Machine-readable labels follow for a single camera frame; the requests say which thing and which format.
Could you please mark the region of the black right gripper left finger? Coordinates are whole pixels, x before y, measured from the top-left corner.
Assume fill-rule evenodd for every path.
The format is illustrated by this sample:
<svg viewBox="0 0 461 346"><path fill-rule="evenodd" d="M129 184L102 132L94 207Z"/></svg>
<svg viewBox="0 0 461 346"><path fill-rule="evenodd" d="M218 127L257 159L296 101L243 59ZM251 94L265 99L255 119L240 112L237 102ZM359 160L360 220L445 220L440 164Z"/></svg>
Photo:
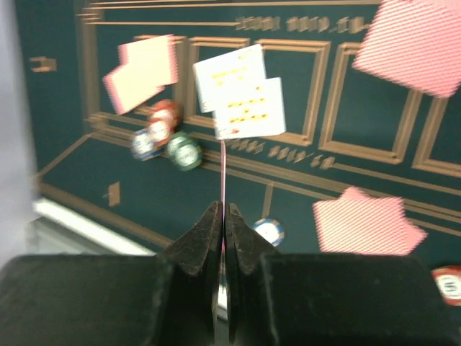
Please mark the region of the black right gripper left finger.
<svg viewBox="0 0 461 346"><path fill-rule="evenodd" d="M23 255L1 269L3 345L213 345L223 205L154 256Z"/></svg>

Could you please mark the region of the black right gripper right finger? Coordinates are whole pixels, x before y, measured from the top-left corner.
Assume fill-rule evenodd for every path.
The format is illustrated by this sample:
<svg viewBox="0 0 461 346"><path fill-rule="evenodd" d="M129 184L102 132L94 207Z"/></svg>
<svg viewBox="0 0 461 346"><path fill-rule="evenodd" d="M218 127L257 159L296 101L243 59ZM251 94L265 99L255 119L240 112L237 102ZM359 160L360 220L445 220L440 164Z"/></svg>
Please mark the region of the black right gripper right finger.
<svg viewBox="0 0 461 346"><path fill-rule="evenodd" d="M458 345L458 325L417 259L282 254L225 207L232 345Z"/></svg>

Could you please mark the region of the blue poker chip stack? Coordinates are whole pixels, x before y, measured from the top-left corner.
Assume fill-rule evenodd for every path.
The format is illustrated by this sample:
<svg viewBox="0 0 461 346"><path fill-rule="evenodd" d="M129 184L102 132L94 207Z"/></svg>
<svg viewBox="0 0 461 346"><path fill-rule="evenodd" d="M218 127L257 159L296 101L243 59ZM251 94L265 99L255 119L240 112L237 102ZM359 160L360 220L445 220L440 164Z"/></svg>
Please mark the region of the blue poker chip stack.
<svg viewBox="0 0 461 346"><path fill-rule="evenodd" d="M274 247L279 246L285 238L281 224L273 218L258 220L253 224L253 230Z"/></svg>

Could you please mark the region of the green chips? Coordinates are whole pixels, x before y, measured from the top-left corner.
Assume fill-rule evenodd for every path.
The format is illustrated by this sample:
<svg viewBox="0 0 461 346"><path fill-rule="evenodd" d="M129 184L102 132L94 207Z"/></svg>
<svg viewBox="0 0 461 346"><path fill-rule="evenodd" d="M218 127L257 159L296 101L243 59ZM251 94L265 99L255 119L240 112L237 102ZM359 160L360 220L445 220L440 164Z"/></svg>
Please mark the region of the green chips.
<svg viewBox="0 0 461 346"><path fill-rule="evenodd" d="M202 149L189 134L179 131L175 133L166 146L170 160L182 171L198 167L202 162Z"/></svg>

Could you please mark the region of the blue chips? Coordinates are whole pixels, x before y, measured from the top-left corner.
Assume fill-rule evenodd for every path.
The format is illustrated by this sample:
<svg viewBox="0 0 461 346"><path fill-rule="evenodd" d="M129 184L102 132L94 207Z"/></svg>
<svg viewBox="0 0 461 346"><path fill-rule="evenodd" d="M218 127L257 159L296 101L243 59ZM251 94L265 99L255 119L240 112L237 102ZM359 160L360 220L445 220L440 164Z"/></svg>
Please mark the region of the blue chips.
<svg viewBox="0 0 461 346"><path fill-rule="evenodd" d="M142 129L133 133L131 152L135 159L147 161L162 155L164 148L156 145L147 129Z"/></svg>

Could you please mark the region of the red chips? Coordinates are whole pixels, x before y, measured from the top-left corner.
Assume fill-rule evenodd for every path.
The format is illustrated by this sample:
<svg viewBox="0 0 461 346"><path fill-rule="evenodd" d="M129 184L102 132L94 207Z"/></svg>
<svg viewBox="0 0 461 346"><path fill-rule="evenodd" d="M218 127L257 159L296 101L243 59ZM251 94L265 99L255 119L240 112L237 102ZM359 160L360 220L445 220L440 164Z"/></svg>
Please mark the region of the red chips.
<svg viewBox="0 0 461 346"><path fill-rule="evenodd" d="M169 142L179 120L179 106L171 99L163 99L151 107L148 132L157 146L164 146Z"/></svg>
<svg viewBox="0 0 461 346"><path fill-rule="evenodd" d="M440 267L432 271L437 287L446 303L460 306L461 269L459 265Z"/></svg>

